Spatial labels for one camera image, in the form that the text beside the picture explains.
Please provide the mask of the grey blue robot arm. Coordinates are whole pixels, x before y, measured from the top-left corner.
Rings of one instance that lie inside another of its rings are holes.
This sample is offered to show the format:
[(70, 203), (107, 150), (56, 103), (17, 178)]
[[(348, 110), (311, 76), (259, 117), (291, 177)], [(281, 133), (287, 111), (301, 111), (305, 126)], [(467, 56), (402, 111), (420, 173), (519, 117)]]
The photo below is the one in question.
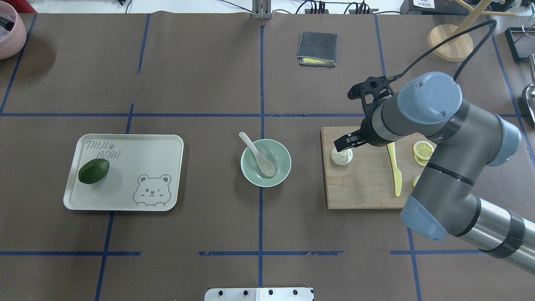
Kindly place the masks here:
[(334, 142), (337, 151), (420, 133), (436, 148), (401, 211), (403, 223), (430, 240), (459, 237), (534, 273), (534, 223), (471, 192), (486, 166), (500, 166), (517, 152), (520, 130), (466, 101), (443, 72), (423, 74), (398, 93), (389, 86), (394, 80), (369, 77), (350, 88), (348, 99), (361, 100), (365, 118)]

